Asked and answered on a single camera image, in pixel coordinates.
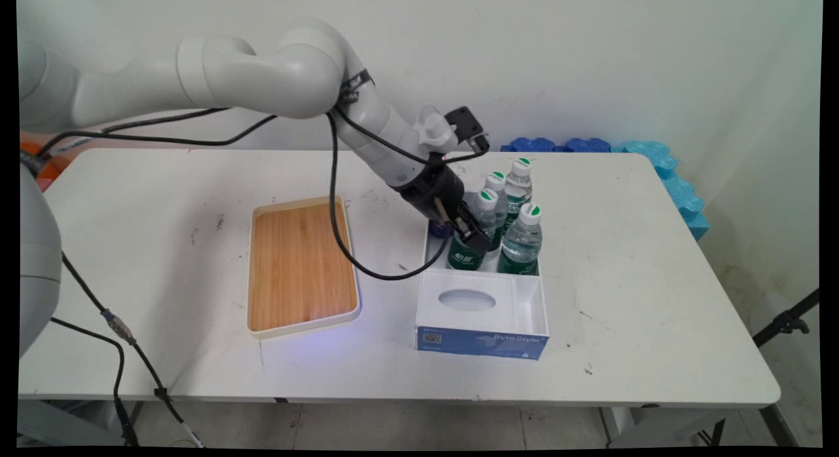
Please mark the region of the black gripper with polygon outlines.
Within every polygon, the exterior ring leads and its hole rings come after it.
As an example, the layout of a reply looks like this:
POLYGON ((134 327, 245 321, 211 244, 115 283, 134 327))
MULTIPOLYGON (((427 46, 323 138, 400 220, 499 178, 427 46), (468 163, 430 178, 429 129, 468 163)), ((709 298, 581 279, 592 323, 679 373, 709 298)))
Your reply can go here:
POLYGON ((492 209, 467 207, 463 182, 448 165, 426 165, 412 181, 393 190, 434 222, 435 238, 458 236, 475 254, 491 251, 492 209))

